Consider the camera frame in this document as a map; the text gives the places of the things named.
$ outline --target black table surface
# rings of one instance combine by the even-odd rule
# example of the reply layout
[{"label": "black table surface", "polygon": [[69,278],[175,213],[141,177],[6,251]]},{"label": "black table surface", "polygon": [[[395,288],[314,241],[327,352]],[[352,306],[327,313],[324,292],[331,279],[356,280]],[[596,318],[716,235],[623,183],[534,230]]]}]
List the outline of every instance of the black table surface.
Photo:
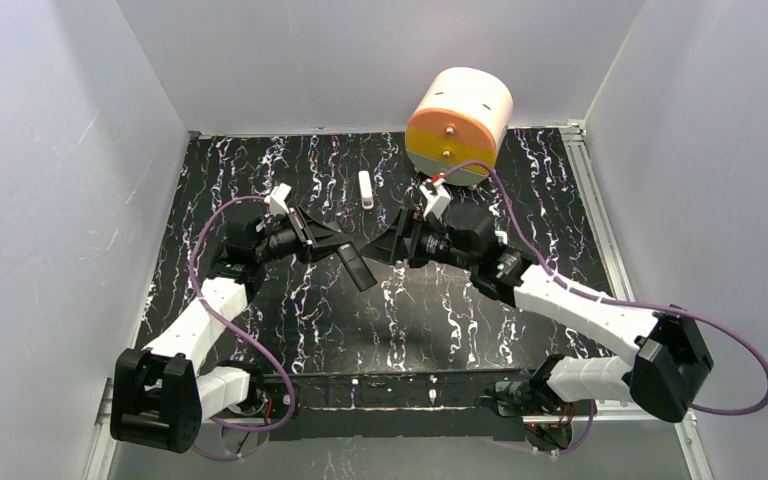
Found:
[{"label": "black table surface", "polygon": [[[560,132],[509,131],[496,166],[526,235],[550,264],[610,292]],[[360,170],[372,176],[371,211],[360,207]],[[225,201],[289,184],[296,205],[320,221],[336,220],[361,247],[385,231],[400,207],[416,204],[422,179],[407,158],[401,133],[192,140],[137,345],[157,337],[192,300],[189,254],[207,219]],[[489,181],[476,190],[450,191],[453,202],[486,207],[496,228],[509,232],[512,245],[521,245]],[[243,204],[226,220],[263,212],[263,206]],[[218,248],[220,237],[210,237],[208,251]],[[551,353],[609,354],[551,319],[482,296],[463,270],[433,262],[419,269],[368,263],[379,284],[363,293],[334,257],[314,265],[293,258],[271,263],[260,292],[236,323],[295,373],[537,368]],[[226,331],[205,367],[228,358],[268,365]]]}]

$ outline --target white cylindrical container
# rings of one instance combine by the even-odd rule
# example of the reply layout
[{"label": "white cylindrical container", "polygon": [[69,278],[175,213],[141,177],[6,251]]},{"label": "white cylindrical container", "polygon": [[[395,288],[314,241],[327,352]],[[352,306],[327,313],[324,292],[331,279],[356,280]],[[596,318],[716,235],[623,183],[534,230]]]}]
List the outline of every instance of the white cylindrical container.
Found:
[{"label": "white cylindrical container", "polygon": [[[493,75],[465,67],[445,70],[408,121],[408,157],[428,176],[468,160],[493,166],[512,110],[511,92]],[[480,167],[470,167],[447,176],[446,182],[475,185],[485,178]]]}]

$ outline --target white wall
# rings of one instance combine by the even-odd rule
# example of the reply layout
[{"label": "white wall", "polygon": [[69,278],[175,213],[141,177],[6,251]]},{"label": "white wall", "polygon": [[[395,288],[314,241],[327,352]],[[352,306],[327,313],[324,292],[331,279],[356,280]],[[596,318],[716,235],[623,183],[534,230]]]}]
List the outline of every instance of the white wall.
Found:
[{"label": "white wall", "polygon": [[442,70],[501,78],[512,124],[581,118],[644,0],[119,0],[189,130],[404,130]]},{"label": "white wall", "polygon": [[81,478],[187,134],[114,0],[0,1],[0,478]]},{"label": "white wall", "polygon": [[[714,314],[768,355],[768,2],[651,0],[588,132],[639,297]],[[752,358],[705,334],[699,402],[759,399]],[[768,408],[701,415],[700,435],[717,478],[768,478]]]}]

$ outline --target purple cable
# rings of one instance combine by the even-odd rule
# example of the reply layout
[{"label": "purple cable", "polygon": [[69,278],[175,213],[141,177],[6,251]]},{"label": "purple cable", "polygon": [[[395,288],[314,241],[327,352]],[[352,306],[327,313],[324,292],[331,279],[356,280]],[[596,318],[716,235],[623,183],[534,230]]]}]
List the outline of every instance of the purple cable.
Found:
[{"label": "purple cable", "polygon": [[[505,210],[508,212],[508,216],[511,219],[511,224],[514,226],[514,230],[516,230],[516,233],[519,236],[519,239],[522,241],[522,243],[525,244],[525,246],[531,251],[531,253],[533,253],[534,256],[537,257],[537,261],[540,263],[540,266],[543,267],[543,270],[545,270],[548,275],[552,276],[552,279],[555,281],[555,283],[560,285],[562,288],[567,289],[567,283],[560,276],[556,275],[556,273],[552,270],[552,267],[550,267],[549,264],[546,262],[546,258],[543,257],[540,251],[537,250],[537,248],[534,245],[532,245],[531,242],[528,241],[525,234],[522,232],[522,228],[520,227],[519,222],[517,221],[516,215],[514,215],[514,209],[513,209],[513,205],[511,205],[511,199],[508,197],[508,193],[505,191],[505,186],[502,184],[502,180],[499,178],[499,175],[496,173],[496,170],[493,167],[487,165],[484,162],[472,160],[472,161],[464,162],[452,167],[451,169],[446,171],[446,173],[442,174],[442,176],[445,177],[446,175],[456,170],[460,170],[462,168],[469,167],[472,165],[477,165],[483,168],[484,170],[486,170],[490,174],[490,178],[493,180],[493,183],[496,184],[496,187],[498,187],[499,193],[502,194],[502,200],[505,202]],[[586,298],[587,300],[591,300],[594,302],[601,298],[599,296],[581,291],[577,288],[569,288],[568,290],[573,294],[578,295],[579,297]],[[742,335],[735,332],[731,328],[726,327],[725,325],[722,325],[708,317],[699,315],[697,313],[689,312],[687,310],[675,308],[675,307],[668,307],[668,306],[657,305],[653,303],[618,300],[614,298],[602,299],[602,303],[606,305],[614,305],[617,307],[630,307],[630,308],[641,308],[646,310],[656,310],[656,311],[669,313],[672,315],[681,315],[688,318],[693,318],[706,325],[710,325],[711,327],[728,335],[729,337],[734,339],[737,343],[742,345],[746,350],[748,350],[753,357],[755,357],[755,359],[761,365],[761,368],[764,370],[764,376],[767,378],[767,391],[766,393],[764,393],[764,397],[761,398],[761,400],[758,401],[758,403],[746,408],[738,408],[738,409],[713,408],[713,407],[705,407],[702,405],[693,404],[691,405],[691,407],[693,407],[694,409],[700,412],[710,413],[713,415],[739,416],[739,415],[749,415],[751,413],[755,413],[768,405],[768,361],[766,358],[764,358],[764,355],[754,345],[749,343],[748,340],[746,340]],[[587,436],[587,434],[590,433],[590,424],[592,422],[593,414],[594,414],[594,408],[591,405],[591,411],[590,411],[591,418],[588,419],[588,426],[584,430],[584,433],[582,434],[581,438],[579,438],[579,440],[574,444],[576,448],[578,448],[578,446],[581,445],[581,443],[584,441],[584,438]]]},{"label": "purple cable", "polygon": [[287,422],[289,422],[290,418],[293,416],[293,411],[296,408],[296,391],[293,388],[293,382],[290,380],[290,376],[287,375],[287,371],[284,370],[284,366],[281,365],[281,362],[279,362],[278,359],[275,358],[275,356],[272,355],[272,353],[266,347],[264,347],[260,342],[258,342],[254,338],[252,338],[251,335],[244,332],[240,327],[231,323],[230,320],[222,316],[221,313],[214,310],[213,307],[211,307],[210,304],[207,303],[207,300],[205,300],[204,295],[202,294],[201,283],[199,283],[198,276],[196,275],[196,262],[198,261],[199,253],[201,251],[202,245],[204,244],[204,238],[207,236],[207,232],[210,230],[210,227],[213,226],[213,223],[216,221],[217,218],[219,218],[219,215],[221,215],[222,212],[225,211],[225,209],[227,209],[231,205],[236,205],[237,203],[250,201],[250,200],[262,202],[263,197],[258,197],[255,195],[247,195],[244,197],[232,198],[231,200],[223,203],[222,206],[220,206],[219,208],[216,209],[215,212],[213,212],[213,215],[207,220],[207,223],[204,224],[204,228],[202,228],[201,233],[199,233],[198,240],[196,240],[196,244],[193,247],[192,253],[190,254],[190,262],[189,262],[188,268],[189,268],[190,283],[193,285],[193,290],[195,290],[196,292],[196,298],[198,298],[199,302],[201,302],[204,309],[207,310],[207,312],[210,313],[210,315],[212,315],[213,318],[215,318],[220,323],[225,325],[226,328],[228,328],[229,330],[237,334],[237,336],[240,337],[240,339],[242,339],[244,342],[254,347],[255,350],[260,352],[264,357],[266,357],[267,360],[269,360],[269,363],[272,364],[272,367],[275,369],[276,372],[278,372],[278,375],[281,376],[281,380],[284,381],[284,385],[287,387],[287,393],[290,397],[290,405],[287,408],[287,413],[285,413],[284,416],[281,417],[281,420],[278,420],[277,422],[270,425],[266,425],[263,427],[245,427],[242,425],[235,425],[233,423],[228,423],[225,420],[222,420],[221,418],[216,418],[216,417],[213,418],[213,421],[231,430],[238,430],[242,432],[269,432],[269,431],[275,430],[276,428],[281,428]]},{"label": "purple cable", "polygon": [[584,426],[584,431],[581,432],[581,436],[578,437],[578,440],[572,442],[569,447],[558,450],[558,455],[565,455],[567,453],[574,452],[578,447],[581,446],[582,443],[584,443],[584,440],[587,438],[588,435],[590,435],[590,428],[593,426],[593,417],[596,416],[596,401],[590,400],[590,411],[587,414],[587,425]]}]

